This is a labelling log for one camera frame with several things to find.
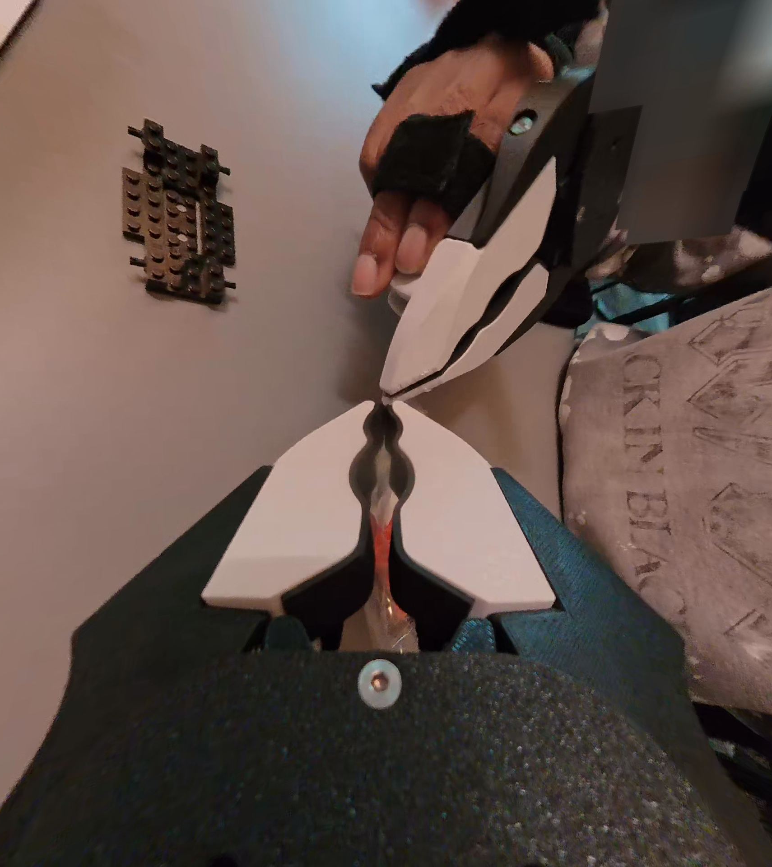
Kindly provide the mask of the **black lego chassis piece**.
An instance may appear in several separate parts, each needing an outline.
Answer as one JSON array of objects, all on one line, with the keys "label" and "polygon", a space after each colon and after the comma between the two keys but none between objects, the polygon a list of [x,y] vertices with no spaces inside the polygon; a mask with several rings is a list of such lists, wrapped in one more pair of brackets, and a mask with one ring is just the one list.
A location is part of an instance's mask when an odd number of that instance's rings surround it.
[{"label": "black lego chassis piece", "polygon": [[230,169],[215,148],[183,146],[151,119],[128,133],[142,144],[141,168],[121,171],[122,235],[142,246],[130,265],[152,295],[221,308],[236,289],[234,213],[219,199]]}]

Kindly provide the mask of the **clear bag of lego pieces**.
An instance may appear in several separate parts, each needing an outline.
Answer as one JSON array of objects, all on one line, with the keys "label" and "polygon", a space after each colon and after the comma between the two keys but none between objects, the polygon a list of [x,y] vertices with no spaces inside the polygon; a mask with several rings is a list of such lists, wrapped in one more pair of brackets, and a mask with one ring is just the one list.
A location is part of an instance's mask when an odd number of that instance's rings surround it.
[{"label": "clear bag of lego pieces", "polygon": [[393,598],[390,580],[393,523],[403,484],[392,481],[393,471],[399,469],[395,457],[397,417],[389,406],[375,403],[364,420],[363,431],[366,444],[358,459],[357,479],[373,544],[373,585],[363,605],[363,621],[370,647],[399,655],[413,654],[419,650],[415,623]]}]

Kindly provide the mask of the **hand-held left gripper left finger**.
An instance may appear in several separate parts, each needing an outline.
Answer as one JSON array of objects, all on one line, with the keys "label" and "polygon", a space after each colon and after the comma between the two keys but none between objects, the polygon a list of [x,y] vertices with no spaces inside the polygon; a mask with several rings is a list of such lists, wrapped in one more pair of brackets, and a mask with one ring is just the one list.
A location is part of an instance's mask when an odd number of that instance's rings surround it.
[{"label": "hand-held left gripper left finger", "polygon": [[367,510],[350,471],[374,408],[354,406],[277,459],[204,588],[208,605],[283,611],[286,593],[353,553]]}]

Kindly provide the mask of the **person's right hand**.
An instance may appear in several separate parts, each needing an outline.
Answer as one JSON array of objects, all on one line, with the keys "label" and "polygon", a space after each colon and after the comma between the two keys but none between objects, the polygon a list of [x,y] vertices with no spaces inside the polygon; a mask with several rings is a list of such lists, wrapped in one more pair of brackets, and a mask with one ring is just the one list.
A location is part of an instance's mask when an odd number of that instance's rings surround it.
[{"label": "person's right hand", "polygon": [[[392,134],[409,116],[473,111],[471,134],[496,153],[520,97],[532,82],[550,81],[553,75],[553,61],[541,47],[496,37],[408,71],[363,143],[359,170],[369,191]],[[351,290],[360,298],[381,295],[397,273],[421,273],[454,222],[437,204],[404,192],[382,191],[372,200],[351,279]]]}]

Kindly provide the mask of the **light mottled cloth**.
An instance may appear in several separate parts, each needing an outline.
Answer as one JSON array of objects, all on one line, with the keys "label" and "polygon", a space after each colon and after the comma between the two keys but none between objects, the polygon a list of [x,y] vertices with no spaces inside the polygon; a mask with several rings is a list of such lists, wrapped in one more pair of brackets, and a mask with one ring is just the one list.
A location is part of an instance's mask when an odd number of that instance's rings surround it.
[{"label": "light mottled cloth", "polygon": [[566,525],[683,637],[694,698],[772,715],[772,287],[595,325],[559,422]]}]

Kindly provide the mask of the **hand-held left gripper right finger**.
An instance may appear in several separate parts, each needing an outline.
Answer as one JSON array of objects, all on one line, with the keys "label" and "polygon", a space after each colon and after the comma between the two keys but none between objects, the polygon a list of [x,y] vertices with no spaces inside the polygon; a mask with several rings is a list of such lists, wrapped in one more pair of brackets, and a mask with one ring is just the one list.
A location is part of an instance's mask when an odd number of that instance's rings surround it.
[{"label": "hand-held left gripper right finger", "polygon": [[469,597],[471,613],[551,609],[555,593],[489,462],[412,406],[391,409],[410,470],[399,508],[410,561]]}]

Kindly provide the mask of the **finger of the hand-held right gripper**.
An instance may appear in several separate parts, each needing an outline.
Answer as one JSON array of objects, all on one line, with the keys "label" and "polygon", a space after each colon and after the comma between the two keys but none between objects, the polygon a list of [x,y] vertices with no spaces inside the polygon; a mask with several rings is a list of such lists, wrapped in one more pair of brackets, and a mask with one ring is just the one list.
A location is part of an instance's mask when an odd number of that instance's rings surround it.
[{"label": "finger of the hand-held right gripper", "polygon": [[481,295],[446,304],[416,289],[393,337],[393,399],[407,401],[471,373],[530,331],[551,308],[550,274],[529,265],[480,307]]},{"label": "finger of the hand-held right gripper", "polygon": [[410,283],[381,373],[384,398],[415,396],[474,368],[456,361],[455,374],[441,375],[495,292],[539,248],[556,195],[556,168],[557,158],[550,157],[484,246],[455,238],[435,246],[422,275]]}]

